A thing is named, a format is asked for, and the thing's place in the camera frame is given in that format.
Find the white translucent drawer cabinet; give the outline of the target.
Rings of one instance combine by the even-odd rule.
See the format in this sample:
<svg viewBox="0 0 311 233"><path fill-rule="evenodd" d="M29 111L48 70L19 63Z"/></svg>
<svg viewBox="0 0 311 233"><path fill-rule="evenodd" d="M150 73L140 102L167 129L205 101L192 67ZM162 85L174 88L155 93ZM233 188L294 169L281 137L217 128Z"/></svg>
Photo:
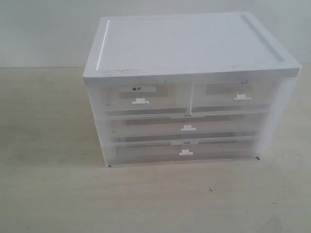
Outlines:
<svg viewBox="0 0 311 233"><path fill-rule="evenodd" d="M102 153L103 147L119 144L255 136L254 155L235 159L259 160L271 142L300 70L300 63L251 13L233 12L103 17L89 52L83 78ZM191 111L196 84L242 81L280 81L280 85L266 109ZM101 100L100 90L110 86L167 84L186 84L191 88L186 113L110 116ZM252 111L267 113L262 127L257 131L115 137L110 124L114 119L191 117ZM165 163L109 165L104 154L103 159L108 167Z"/></svg>

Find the clear plastic container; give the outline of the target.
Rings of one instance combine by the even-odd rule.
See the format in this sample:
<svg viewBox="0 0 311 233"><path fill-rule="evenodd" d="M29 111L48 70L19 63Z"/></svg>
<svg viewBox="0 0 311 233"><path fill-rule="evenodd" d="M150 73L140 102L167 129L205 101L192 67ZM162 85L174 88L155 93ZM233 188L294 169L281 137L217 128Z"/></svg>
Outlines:
<svg viewBox="0 0 311 233"><path fill-rule="evenodd" d="M252 157L255 136L172 140L103 147L106 163L138 164Z"/></svg>
<svg viewBox="0 0 311 233"><path fill-rule="evenodd" d="M246 132L259 130L266 117L266 112L252 111L208 116L114 119L110 124L115 137Z"/></svg>

